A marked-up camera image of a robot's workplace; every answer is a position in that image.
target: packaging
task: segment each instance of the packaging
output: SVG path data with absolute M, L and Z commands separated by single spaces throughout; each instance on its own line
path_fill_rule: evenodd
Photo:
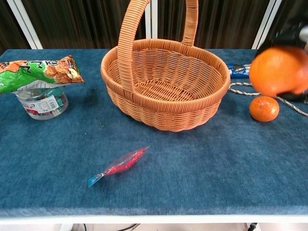
M 30 117 L 37 120 L 55 118 L 68 107 L 61 88 L 18 91 L 16 96 Z
M 227 64 L 231 78 L 249 78 L 250 64 Z
M 98 182 L 103 176 L 113 175 L 115 173 L 123 172 L 132 167 L 148 150 L 148 147 L 140 148 L 126 155 L 121 156 L 119 159 L 114 161 L 104 172 L 95 175 L 88 179 L 88 185 L 91 187 L 93 184 Z
M 0 94 L 84 83 L 71 55 L 58 61 L 19 60 L 0 63 Z

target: floor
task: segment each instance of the floor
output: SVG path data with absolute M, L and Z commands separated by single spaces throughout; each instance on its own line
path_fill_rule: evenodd
M 87 231 L 117 231 L 128 224 L 87 224 Z M 0 231 L 60 231 L 61 224 L 0 225 Z M 255 231 L 307 231 L 308 223 L 261 223 Z M 75 224 L 73 231 L 85 231 L 83 224 Z M 229 224 L 141 224 L 134 231 L 247 231 L 243 223 Z

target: snack bag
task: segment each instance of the snack bag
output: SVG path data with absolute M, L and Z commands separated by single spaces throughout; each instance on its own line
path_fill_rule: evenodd
M 0 94 L 84 83 L 71 55 L 58 61 L 19 60 L 0 63 Z
M 250 64 L 227 64 L 231 78 L 249 78 Z
M 121 156 L 119 159 L 114 161 L 104 172 L 95 175 L 88 179 L 88 185 L 91 187 L 93 184 L 98 182 L 103 176 L 113 175 L 115 173 L 124 172 L 132 167 L 148 150 L 148 147 L 140 148 L 131 153 Z

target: green snack bag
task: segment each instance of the green snack bag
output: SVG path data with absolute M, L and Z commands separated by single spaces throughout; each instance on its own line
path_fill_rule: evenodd
M 71 55 L 58 61 L 19 60 L 0 63 L 0 94 L 84 83 Z

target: dark curtain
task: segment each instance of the dark curtain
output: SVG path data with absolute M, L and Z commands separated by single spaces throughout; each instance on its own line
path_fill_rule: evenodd
M 7 49 L 29 49 L 30 46 L 6 0 L 0 1 L 0 55 Z
M 129 0 L 22 0 L 45 49 L 112 48 Z M 136 39 L 145 39 L 144 15 Z
M 289 19 L 303 14 L 308 16 L 308 0 L 283 0 L 269 29 L 267 39 L 291 26 Z
M 195 46 L 250 49 L 269 0 L 199 0 Z M 181 41 L 185 0 L 158 1 L 158 37 Z

